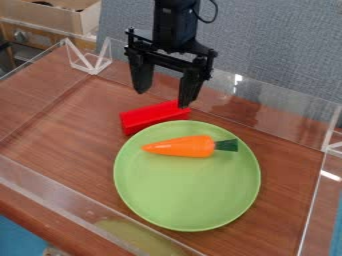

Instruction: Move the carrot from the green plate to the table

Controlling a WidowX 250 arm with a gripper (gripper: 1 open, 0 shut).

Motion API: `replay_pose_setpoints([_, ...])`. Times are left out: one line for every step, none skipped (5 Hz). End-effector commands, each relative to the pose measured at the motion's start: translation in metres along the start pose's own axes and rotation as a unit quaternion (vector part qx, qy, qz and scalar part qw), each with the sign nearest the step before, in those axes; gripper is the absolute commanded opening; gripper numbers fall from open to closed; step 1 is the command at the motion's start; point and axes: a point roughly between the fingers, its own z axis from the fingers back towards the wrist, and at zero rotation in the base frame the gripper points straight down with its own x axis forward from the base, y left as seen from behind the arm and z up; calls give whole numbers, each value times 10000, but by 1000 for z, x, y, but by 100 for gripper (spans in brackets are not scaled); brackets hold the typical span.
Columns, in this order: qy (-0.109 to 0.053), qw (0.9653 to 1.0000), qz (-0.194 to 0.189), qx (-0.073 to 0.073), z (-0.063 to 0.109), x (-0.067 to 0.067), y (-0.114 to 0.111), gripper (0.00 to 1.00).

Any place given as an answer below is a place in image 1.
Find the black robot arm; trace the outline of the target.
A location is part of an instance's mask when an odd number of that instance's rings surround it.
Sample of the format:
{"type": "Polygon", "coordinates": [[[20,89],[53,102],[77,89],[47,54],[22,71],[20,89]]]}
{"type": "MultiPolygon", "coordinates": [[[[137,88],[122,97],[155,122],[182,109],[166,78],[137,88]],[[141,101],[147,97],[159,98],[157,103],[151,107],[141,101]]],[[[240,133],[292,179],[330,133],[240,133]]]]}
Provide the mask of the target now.
{"type": "Polygon", "coordinates": [[[181,72],[179,108],[197,100],[218,57],[218,52],[197,41],[198,22],[213,23],[218,14],[205,20],[200,8],[201,0],[155,0],[153,31],[126,30],[125,54],[135,91],[142,94],[151,88],[155,66],[181,72]]]}

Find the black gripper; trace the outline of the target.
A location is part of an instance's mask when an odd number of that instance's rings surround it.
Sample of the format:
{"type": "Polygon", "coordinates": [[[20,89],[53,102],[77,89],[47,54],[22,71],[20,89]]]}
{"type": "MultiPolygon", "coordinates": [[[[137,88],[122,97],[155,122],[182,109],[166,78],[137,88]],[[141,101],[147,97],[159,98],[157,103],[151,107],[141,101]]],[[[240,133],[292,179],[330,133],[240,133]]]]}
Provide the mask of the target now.
{"type": "Polygon", "coordinates": [[[218,52],[196,39],[177,48],[163,48],[153,40],[151,31],[134,27],[126,30],[126,35],[129,41],[125,54],[130,60],[135,91],[143,94],[151,88],[155,65],[185,72],[179,84],[178,107],[187,108],[198,98],[204,81],[212,79],[218,52]]]}

